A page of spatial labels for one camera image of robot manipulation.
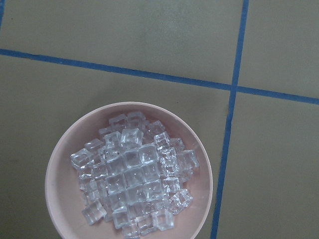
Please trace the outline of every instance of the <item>beige tile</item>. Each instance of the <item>beige tile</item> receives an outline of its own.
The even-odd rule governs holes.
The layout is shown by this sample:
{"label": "beige tile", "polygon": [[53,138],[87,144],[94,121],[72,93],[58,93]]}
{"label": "beige tile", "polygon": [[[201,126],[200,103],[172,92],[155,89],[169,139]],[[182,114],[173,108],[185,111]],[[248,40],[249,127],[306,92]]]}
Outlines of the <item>beige tile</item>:
{"label": "beige tile", "polygon": [[250,1],[239,85],[319,98],[319,1]]}
{"label": "beige tile", "polygon": [[319,235],[319,106],[238,94],[218,239]]}
{"label": "beige tile", "polygon": [[10,0],[0,48],[230,84],[241,5]]}
{"label": "beige tile", "polygon": [[[202,140],[217,185],[228,91],[0,56],[0,231],[9,238],[57,238],[44,198],[52,150],[77,119],[100,106],[141,101],[180,116]],[[209,238],[212,216],[198,238]]]}

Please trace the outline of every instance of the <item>blue grout line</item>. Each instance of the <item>blue grout line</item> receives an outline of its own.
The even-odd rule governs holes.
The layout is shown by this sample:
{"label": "blue grout line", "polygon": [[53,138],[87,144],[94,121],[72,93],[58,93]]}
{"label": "blue grout line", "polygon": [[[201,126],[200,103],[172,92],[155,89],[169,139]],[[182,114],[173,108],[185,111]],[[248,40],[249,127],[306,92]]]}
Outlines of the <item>blue grout line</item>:
{"label": "blue grout line", "polygon": [[220,162],[220,168],[219,168],[218,184],[217,184],[217,191],[216,191],[216,204],[215,204],[213,224],[212,224],[211,235],[210,235],[211,239],[217,238],[220,208],[221,208],[221,201],[223,197],[226,165],[227,165],[229,142],[230,142],[230,135],[231,135],[231,125],[232,125],[232,120],[234,115],[240,63],[241,63],[241,56],[242,56],[243,45],[244,45],[248,5],[249,5],[249,0],[244,0],[242,12],[241,12],[239,33],[238,33],[233,79],[232,79],[232,85],[231,85],[230,96],[229,96],[229,113],[226,120],[225,137],[223,142],[223,150],[222,150],[222,156],[221,156],[221,162]]}
{"label": "blue grout line", "polygon": [[291,94],[280,93],[275,91],[266,91],[266,90],[259,90],[259,89],[249,88],[249,87],[238,86],[237,92],[319,105],[319,99],[317,98],[297,96],[297,95],[291,95]]}
{"label": "blue grout line", "polygon": [[196,79],[186,78],[186,77],[171,76],[171,75],[165,75],[165,74],[153,73],[153,72],[147,72],[147,71],[132,70],[128,68],[108,66],[108,65],[90,63],[85,61],[63,59],[63,58],[45,56],[45,55],[33,55],[29,53],[23,53],[19,51],[12,51],[12,50],[6,50],[6,49],[0,49],[0,55],[27,58],[27,59],[36,60],[36,61],[44,61],[44,62],[50,62],[55,64],[61,64],[61,65],[82,67],[87,69],[120,73],[120,74],[130,75],[130,76],[139,76],[144,78],[183,83],[183,84],[202,86],[202,87],[208,87],[208,88],[214,88],[214,89],[220,89],[220,90],[228,90],[228,91],[230,90],[230,85],[228,84],[196,80]]}
{"label": "blue grout line", "polygon": [[4,5],[5,5],[5,0],[0,0],[0,30],[2,26],[2,18],[4,14]]}

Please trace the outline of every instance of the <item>tile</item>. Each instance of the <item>tile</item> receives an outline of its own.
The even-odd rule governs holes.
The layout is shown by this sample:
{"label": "tile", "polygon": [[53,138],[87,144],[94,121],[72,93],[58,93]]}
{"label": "tile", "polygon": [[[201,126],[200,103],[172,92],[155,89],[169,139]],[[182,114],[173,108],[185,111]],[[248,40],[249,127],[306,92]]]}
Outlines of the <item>tile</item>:
{"label": "tile", "polygon": [[250,1],[239,85],[319,98],[319,2]]}
{"label": "tile", "polygon": [[[7,218],[0,231],[11,238],[58,237],[44,198],[52,150],[76,120],[115,102],[147,102],[181,117],[207,150],[216,189],[228,91],[6,56],[0,56],[0,79],[1,158],[7,160],[0,167],[1,212]],[[212,201],[198,238],[209,238],[215,193]]]}
{"label": "tile", "polygon": [[0,48],[231,84],[241,7],[241,0],[8,0]]}
{"label": "tile", "polygon": [[218,239],[319,235],[319,106],[238,94]]}

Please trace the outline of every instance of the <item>tiled floor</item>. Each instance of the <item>tiled floor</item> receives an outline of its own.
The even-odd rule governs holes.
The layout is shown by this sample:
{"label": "tiled floor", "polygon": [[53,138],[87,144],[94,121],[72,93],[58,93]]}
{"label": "tiled floor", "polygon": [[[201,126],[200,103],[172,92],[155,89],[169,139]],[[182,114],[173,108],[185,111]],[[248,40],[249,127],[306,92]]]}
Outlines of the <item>tiled floor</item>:
{"label": "tiled floor", "polygon": [[0,0],[0,238],[60,238],[50,154],[78,118],[122,101],[172,111],[203,142],[214,194],[198,239],[317,238],[318,12],[316,0]]}

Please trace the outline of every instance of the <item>pink bowl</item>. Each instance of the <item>pink bowl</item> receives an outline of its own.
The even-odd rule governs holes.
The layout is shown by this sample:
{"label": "pink bowl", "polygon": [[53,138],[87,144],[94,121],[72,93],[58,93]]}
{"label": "pink bowl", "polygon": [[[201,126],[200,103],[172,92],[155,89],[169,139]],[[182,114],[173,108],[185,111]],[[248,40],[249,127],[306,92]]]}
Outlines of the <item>pink bowl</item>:
{"label": "pink bowl", "polygon": [[174,217],[174,229],[148,234],[146,239],[193,239],[204,224],[210,207],[213,178],[207,153],[194,131],[173,113],[146,103],[123,102],[98,108],[75,122],[60,138],[46,171],[45,197],[51,219],[64,239],[121,239],[121,230],[103,220],[93,226],[86,223],[82,193],[69,155],[98,137],[98,129],[108,125],[108,118],[130,111],[142,111],[150,121],[160,120],[171,137],[182,138],[188,149],[196,150],[200,168],[187,183],[194,201]]}

